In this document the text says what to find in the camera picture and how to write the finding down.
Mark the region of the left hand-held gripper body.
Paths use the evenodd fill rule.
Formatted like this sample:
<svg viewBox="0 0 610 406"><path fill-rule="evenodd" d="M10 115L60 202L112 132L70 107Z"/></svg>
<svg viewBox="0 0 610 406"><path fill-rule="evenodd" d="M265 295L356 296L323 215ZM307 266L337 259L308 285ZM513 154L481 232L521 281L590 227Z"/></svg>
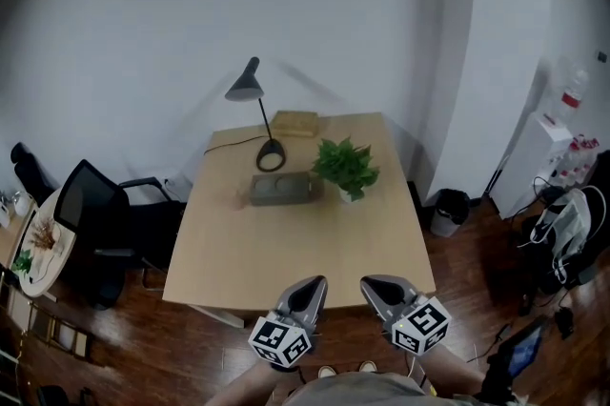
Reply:
<svg viewBox="0 0 610 406"><path fill-rule="evenodd" d="M255 354L280 369L292 369L313 348L320 297L290 303L282 296L273 310L260 317L248 339Z"/></svg>

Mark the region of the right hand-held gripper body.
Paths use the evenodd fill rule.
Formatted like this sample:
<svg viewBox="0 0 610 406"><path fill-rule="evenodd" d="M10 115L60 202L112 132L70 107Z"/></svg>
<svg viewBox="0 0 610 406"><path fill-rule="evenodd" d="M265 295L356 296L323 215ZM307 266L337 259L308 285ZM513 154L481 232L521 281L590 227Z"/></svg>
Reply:
<svg viewBox="0 0 610 406"><path fill-rule="evenodd" d="M436 297L419 294L382 312L381 320L392 345L413 355L425 355L447 335L452 318Z"/></svg>

